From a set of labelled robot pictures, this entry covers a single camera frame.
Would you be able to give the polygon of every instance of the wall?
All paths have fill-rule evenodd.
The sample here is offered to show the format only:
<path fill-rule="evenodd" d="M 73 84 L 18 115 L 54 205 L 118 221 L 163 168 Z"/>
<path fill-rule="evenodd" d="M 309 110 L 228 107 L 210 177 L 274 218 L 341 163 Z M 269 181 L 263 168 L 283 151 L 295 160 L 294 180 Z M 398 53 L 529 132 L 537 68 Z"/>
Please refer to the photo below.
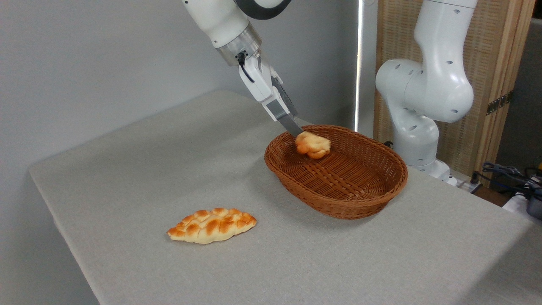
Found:
<path fill-rule="evenodd" d="M 356 11 L 293 1 L 253 22 L 306 120 L 350 124 Z M 0 304 L 96 304 L 28 167 L 207 92 L 248 90 L 180 1 L 0 1 L 0 22 Z"/>
<path fill-rule="evenodd" d="M 515 82 L 497 163 L 523 170 L 542 162 L 542 20 L 532 19 Z"/>

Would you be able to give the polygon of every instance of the black cable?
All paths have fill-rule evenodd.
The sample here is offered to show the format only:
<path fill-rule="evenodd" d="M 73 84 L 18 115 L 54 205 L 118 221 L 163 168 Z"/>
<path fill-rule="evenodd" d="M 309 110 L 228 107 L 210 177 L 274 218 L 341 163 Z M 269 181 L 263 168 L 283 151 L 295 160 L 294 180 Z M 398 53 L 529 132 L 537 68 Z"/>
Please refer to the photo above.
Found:
<path fill-rule="evenodd" d="M 504 175 L 512 180 L 516 180 L 520 182 L 521 184 L 529 184 L 529 185 L 539 185 L 542 186 L 538 181 L 535 181 L 527 176 L 523 176 L 521 172 L 511 166 L 502 166 L 500 164 L 494 164 L 491 162 L 485 162 L 482 165 L 482 171 L 484 173 L 498 173 L 501 175 Z"/>
<path fill-rule="evenodd" d="M 502 183 L 499 183 L 497 181 L 495 181 L 494 179 L 491 179 L 489 177 L 486 177 L 484 175 L 482 175 L 479 171 L 475 171 L 474 172 L 478 177 L 481 177 L 481 178 L 484 178 L 486 180 L 489 181 L 489 183 L 493 183 L 495 185 L 498 185 L 500 187 L 504 187 L 506 189 L 509 189 L 509 190 L 512 190 L 512 191 L 515 191 L 516 193 L 521 193 L 524 195 L 525 198 L 527 199 L 530 199 L 531 197 L 535 197 L 536 199 L 538 200 L 542 200 L 542 196 L 538 195 L 536 193 L 536 188 L 532 188 L 531 185 L 526 185 L 525 187 L 523 188 L 518 188 L 518 187 L 513 187 L 513 186 L 508 186 L 508 185 L 504 185 Z"/>
<path fill-rule="evenodd" d="M 244 59 L 247 57 L 247 55 L 244 52 L 240 52 L 235 56 L 237 58 L 237 62 L 239 62 L 239 65 L 241 66 L 241 70 L 243 70 L 244 75 L 250 80 L 250 82 L 255 82 L 250 75 L 248 75 L 247 70 L 244 68 Z"/>

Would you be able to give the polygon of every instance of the white robotic arm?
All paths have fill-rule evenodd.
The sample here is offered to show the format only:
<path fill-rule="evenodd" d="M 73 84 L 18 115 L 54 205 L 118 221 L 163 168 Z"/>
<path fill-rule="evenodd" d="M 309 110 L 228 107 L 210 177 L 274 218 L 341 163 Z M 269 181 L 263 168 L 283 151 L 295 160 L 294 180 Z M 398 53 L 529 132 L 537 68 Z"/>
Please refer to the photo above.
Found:
<path fill-rule="evenodd" d="M 463 68 L 463 44 L 478 0 L 424 0 L 414 37 L 423 63 L 392 59 L 380 67 L 376 87 L 393 123 L 393 149 L 407 165 L 450 184 L 449 167 L 436 159 L 438 128 L 470 109 L 473 89 Z"/>
<path fill-rule="evenodd" d="M 303 130 L 297 125 L 295 107 L 282 88 L 276 71 L 262 58 L 261 38 L 247 15 L 270 19 L 280 14 L 291 0 L 187 0 L 186 9 L 211 39 L 230 66 L 239 66 L 239 75 L 254 98 L 290 134 Z"/>

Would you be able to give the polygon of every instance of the table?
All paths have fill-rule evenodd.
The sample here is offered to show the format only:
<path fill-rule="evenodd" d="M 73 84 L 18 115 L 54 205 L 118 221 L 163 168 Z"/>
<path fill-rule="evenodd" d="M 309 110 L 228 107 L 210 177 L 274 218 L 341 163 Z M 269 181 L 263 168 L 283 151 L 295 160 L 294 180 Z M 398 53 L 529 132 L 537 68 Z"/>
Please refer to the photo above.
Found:
<path fill-rule="evenodd" d="M 209 93 L 30 168 L 101 304 L 542 304 L 542 229 L 426 174 L 339 220 L 287 192 L 263 153 L 282 127 Z M 199 209 L 256 227 L 174 242 Z"/>

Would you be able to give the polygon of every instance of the bread roll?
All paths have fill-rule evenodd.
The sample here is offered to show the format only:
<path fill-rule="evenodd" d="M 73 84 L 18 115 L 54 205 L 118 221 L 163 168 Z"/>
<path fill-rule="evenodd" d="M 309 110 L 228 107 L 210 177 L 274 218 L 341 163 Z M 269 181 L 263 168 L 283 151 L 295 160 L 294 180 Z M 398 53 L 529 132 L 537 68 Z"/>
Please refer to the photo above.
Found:
<path fill-rule="evenodd" d="M 295 145 L 298 153 L 302 155 L 307 154 L 312 159 L 320 159 L 331 151 L 330 140 L 308 131 L 300 133 L 295 138 Z"/>
<path fill-rule="evenodd" d="M 167 234 L 172 240 L 208 244 L 247 232 L 255 225 L 256 219 L 249 213 L 234 208 L 215 208 L 210 212 L 202 210 L 185 217 Z"/>

